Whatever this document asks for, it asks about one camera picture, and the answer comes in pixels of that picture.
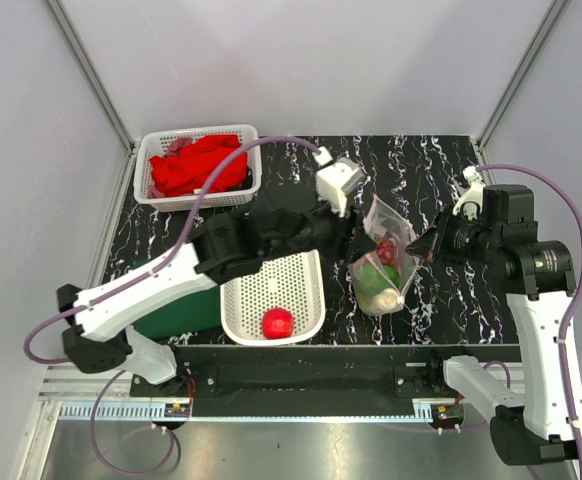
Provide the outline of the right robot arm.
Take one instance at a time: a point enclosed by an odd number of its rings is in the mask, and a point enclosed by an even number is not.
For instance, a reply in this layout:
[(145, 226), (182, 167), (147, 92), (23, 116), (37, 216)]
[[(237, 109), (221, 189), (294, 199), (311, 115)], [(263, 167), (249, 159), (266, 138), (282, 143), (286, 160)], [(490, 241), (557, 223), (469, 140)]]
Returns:
[(510, 466), (582, 458), (582, 384), (577, 366), (563, 376), (559, 357), (560, 350), (575, 350), (573, 335), (560, 334), (575, 298), (575, 271), (568, 248), (538, 241), (537, 232), (529, 188), (478, 186), (456, 206), (442, 209), (406, 248), (430, 263), (483, 264), (506, 295), (518, 334), (523, 393), (512, 392), (469, 355), (450, 357), (424, 375), (434, 395), (455, 390), (469, 401), (488, 422), (499, 458)]

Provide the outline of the clear zip top bag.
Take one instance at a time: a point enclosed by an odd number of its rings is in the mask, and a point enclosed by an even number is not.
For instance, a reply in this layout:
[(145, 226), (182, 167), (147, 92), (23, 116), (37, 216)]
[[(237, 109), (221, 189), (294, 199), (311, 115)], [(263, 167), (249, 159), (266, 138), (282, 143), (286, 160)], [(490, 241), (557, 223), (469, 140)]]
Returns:
[(411, 223), (377, 195), (363, 220), (374, 242), (348, 271), (360, 310), (369, 316), (396, 313), (404, 308), (420, 260), (406, 249), (416, 239)]

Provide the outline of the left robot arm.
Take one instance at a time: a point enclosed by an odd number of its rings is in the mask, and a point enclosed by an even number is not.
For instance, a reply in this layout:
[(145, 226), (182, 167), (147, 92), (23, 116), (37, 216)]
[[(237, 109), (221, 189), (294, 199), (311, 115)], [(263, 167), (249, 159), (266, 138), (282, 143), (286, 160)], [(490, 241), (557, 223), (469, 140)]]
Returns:
[(214, 215), (163, 256), (100, 287), (77, 293), (62, 334), (65, 355), (81, 372), (125, 370), (167, 396), (186, 386), (187, 372), (173, 351), (138, 333), (141, 317), (180, 298), (255, 274), (266, 261), (317, 251), (350, 263), (372, 250), (363, 215), (354, 206), (337, 212), (325, 200), (289, 203), (258, 198)]

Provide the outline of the red fake apple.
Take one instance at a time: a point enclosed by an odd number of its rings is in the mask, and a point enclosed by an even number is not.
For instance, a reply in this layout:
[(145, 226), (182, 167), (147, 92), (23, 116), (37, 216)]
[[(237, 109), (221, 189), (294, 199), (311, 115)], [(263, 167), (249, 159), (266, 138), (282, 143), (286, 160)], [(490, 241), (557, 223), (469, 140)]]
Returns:
[(264, 313), (261, 327), (266, 339), (288, 338), (295, 329), (295, 318), (290, 311), (284, 308), (272, 308)]

